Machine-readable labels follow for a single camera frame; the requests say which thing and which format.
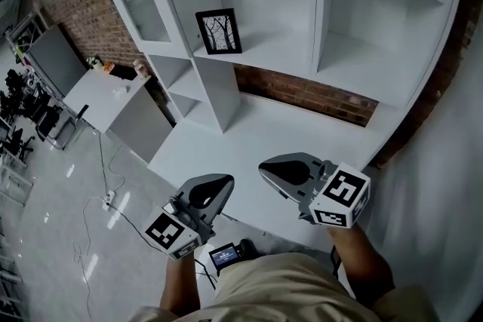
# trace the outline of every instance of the white desk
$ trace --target white desk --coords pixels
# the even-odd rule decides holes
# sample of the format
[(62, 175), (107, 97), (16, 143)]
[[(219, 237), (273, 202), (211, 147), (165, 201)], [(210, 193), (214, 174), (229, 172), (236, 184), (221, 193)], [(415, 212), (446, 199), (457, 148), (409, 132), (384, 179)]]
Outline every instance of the white desk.
[[(89, 105), (83, 119), (108, 136), (114, 134), (138, 157), (149, 163), (171, 132), (171, 125), (139, 77), (133, 81), (89, 70), (64, 98), (64, 103), (79, 113)], [(127, 86), (128, 92), (114, 90)]]
[(258, 165), (276, 155), (306, 152), (362, 168), (377, 135), (295, 106), (242, 96), (241, 109), (225, 134), (182, 120), (148, 168), (177, 188), (194, 176), (229, 173), (235, 177), (235, 188), (223, 213), (298, 244), (330, 252), (332, 243), (325, 228), (299, 220), (297, 204), (266, 184)]

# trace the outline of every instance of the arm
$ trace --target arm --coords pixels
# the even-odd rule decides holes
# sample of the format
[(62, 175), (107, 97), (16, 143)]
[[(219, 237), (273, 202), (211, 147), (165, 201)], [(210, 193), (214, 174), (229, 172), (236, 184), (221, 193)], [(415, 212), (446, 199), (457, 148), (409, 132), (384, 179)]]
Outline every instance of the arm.
[(180, 260), (169, 259), (166, 266), (166, 284), (159, 303), (161, 310), (184, 317), (199, 310), (196, 285), (195, 256), (189, 253)]
[(363, 306), (370, 308), (381, 296), (395, 288), (391, 268), (358, 225), (351, 229), (328, 228), (328, 231), (352, 291)]

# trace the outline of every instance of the brick wall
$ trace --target brick wall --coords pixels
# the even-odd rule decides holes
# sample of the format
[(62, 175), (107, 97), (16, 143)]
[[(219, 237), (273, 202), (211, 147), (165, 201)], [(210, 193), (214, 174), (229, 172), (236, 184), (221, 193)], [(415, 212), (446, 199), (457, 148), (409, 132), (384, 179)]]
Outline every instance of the brick wall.
[[(112, 0), (22, 0), (20, 18), (28, 14), (33, 5), (53, 23), (60, 23), (82, 57), (98, 55), (102, 61), (132, 66), (135, 59), (145, 60)], [(146, 85), (160, 108), (165, 96), (157, 80)]]
[(435, 69), (421, 95), (371, 165), (382, 167), (417, 132), (445, 93), (460, 67), (475, 31), (483, 0), (460, 0), (453, 26)]
[(377, 101), (335, 87), (255, 67), (235, 65), (240, 91), (290, 103), (365, 127)]

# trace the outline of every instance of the cable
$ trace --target cable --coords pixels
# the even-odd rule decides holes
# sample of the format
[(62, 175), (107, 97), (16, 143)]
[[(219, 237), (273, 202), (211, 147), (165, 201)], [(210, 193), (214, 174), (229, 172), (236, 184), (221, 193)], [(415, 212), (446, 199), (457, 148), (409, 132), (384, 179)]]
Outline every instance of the cable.
[(107, 196), (107, 178), (106, 178), (106, 171), (104, 170), (103, 146), (100, 143), (100, 132), (98, 132), (98, 133), (99, 133), (98, 136), (99, 136), (100, 163), (101, 163), (101, 165), (103, 167), (104, 187), (105, 187), (106, 196)]
[(107, 169), (109, 169), (109, 172), (110, 172), (110, 173), (112, 173), (114, 176), (118, 176), (118, 177), (121, 177), (121, 178), (122, 178), (121, 184), (119, 184), (119, 185), (118, 185), (116, 188), (114, 188), (114, 189), (113, 189), (113, 191), (114, 191), (114, 192), (115, 192), (115, 191), (117, 191), (119, 188), (121, 188), (121, 187), (124, 185), (125, 181), (126, 181), (126, 179), (124, 178), (124, 176), (122, 176), (122, 175), (121, 175), (121, 174), (119, 174), (119, 173), (114, 173), (114, 172), (112, 172), (112, 169), (111, 169), (111, 163), (112, 163), (112, 160), (114, 160), (115, 155), (117, 155), (117, 154), (118, 154), (118, 151), (119, 151), (119, 149), (120, 149), (121, 147), (122, 147), (122, 145), (120, 145), (120, 146), (117, 148), (117, 150), (114, 152), (113, 157), (111, 158), (111, 161), (109, 161), (109, 163), (107, 164)]
[(101, 197), (97, 197), (97, 196), (94, 196), (94, 197), (91, 197), (89, 198), (86, 202), (85, 202), (85, 205), (84, 207), (82, 208), (82, 217), (84, 219), (84, 225), (85, 225), (85, 232), (88, 236), (88, 245), (85, 249), (85, 253), (82, 253), (82, 248), (80, 246), (79, 243), (77, 243), (76, 241), (72, 240), (72, 249), (74, 250), (74, 257), (73, 257), (73, 260), (74, 260), (74, 263), (76, 265), (78, 265), (79, 263), (81, 264), (81, 268), (82, 268), (82, 275), (84, 275), (84, 279), (85, 279), (85, 283), (88, 287), (88, 294), (87, 294), (87, 297), (85, 299), (85, 304), (87, 306), (87, 309), (88, 309), (88, 314), (89, 314), (89, 318), (91, 319), (91, 322), (94, 322), (92, 320), (92, 316), (91, 316), (91, 309), (89, 308), (89, 296), (91, 294), (91, 288), (89, 287), (89, 282), (88, 282), (88, 279), (86, 278), (85, 276), (85, 270), (84, 270), (84, 262), (82, 261), (82, 257), (83, 256), (87, 256), (89, 254), (89, 248), (91, 248), (91, 236), (89, 235), (89, 228), (88, 228), (88, 223), (87, 221), (85, 220), (85, 208), (87, 207), (87, 205), (89, 204), (89, 201), (91, 201), (92, 199), (94, 198), (98, 198), (100, 200), (102, 200)]
[(205, 270), (205, 274), (206, 274), (206, 277), (208, 278), (208, 280), (210, 281), (211, 283), (211, 286), (213, 286), (213, 289), (216, 290), (217, 288), (215, 287), (213, 281), (211, 280), (211, 277), (210, 275), (208, 274), (208, 270), (206, 269), (206, 265), (204, 265), (203, 263), (201, 263), (199, 260), (195, 259), (195, 262), (197, 262), (199, 265), (203, 266), (203, 269)]
[[(116, 211), (119, 215), (121, 215), (122, 217), (124, 217), (126, 219), (126, 221), (131, 224), (131, 226), (134, 228), (134, 230), (137, 232), (137, 234), (140, 236), (141, 239), (144, 240), (144, 243), (146, 243), (148, 246), (150, 246), (151, 248), (159, 251), (160, 253), (165, 253), (164, 251), (160, 250), (159, 248), (157, 247), (154, 247), (153, 245), (151, 245), (150, 242), (148, 242), (144, 236), (141, 235), (141, 233), (137, 230), (136, 226), (132, 223), (132, 221), (130, 221), (126, 215), (124, 215), (120, 210), (118, 210), (116, 207), (112, 206), (111, 204), (107, 204), (108, 207), (111, 207), (114, 211)], [(197, 262), (201, 267), (203, 267), (203, 269), (205, 270), (205, 275), (206, 277), (208, 278), (208, 280), (210, 281), (211, 283), (211, 286), (213, 286), (214, 290), (216, 289), (216, 286), (214, 285), (213, 281), (211, 280), (211, 278), (213, 277), (212, 275), (210, 275), (208, 273), (208, 270), (206, 269), (206, 265), (204, 265), (203, 263), (201, 263), (199, 260), (195, 259), (195, 262)]]

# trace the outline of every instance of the gray tile floor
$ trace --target gray tile floor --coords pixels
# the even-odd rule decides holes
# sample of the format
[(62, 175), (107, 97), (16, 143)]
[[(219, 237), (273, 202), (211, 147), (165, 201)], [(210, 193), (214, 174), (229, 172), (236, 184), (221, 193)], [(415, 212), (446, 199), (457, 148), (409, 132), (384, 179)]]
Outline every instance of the gray tile floor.
[[(35, 135), (29, 121), (17, 122), (24, 128), (24, 138)], [(122, 178), (108, 171), (109, 160), (118, 144), (101, 136), (103, 158), (109, 189)], [(2, 179), (3, 188), (16, 198), (26, 200), (25, 208), (0, 198), (0, 216), (5, 238), (3, 254), (15, 258), (23, 279), (23, 294), (28, 314), (35, 322), (89, 321), (86, 307), (88, 287), (82, 265), (76, 263), (72, 244), (80, 248), (82, 263), (90, 288), (89, 308), (92, 319), (127, 321), (141, 305), (156, 305), (165, 280), (167, 257), (145, 245), (139, 235), (111, 210), (102, 209), (98, 197), (105, 192), (100, 163), (99, 137), (86, 127), (65, 151), (54, 149), (38, 139), (27, 158), (25, 176), (34, 186), (26, 198), (12, 182)], [(163, 205), (175, 189), (150, 172), (146, 165), (121, 147), (111, 168), (125, 178), (116, 190), (113, 204), (124, 207), (123, 213), (136, 227), (150, 215), (154, 205)], [(88, 225), (88, 238), (82, 209)], [(297, 250), (317, 257), (327, 265), (327, 254), (304, 250), (270, 234), (222, 216), (215, 219), (217, 236), (209, 240), (213, 247), (241, 238), (250, 238), (263, 253)], [(208, 261), (206, 250), (198, 258)], [(211, 263), (208, 270), (214, 272)], [(202, 304), (211, 301), (214, 291), (205, 276), (199, 276)]]

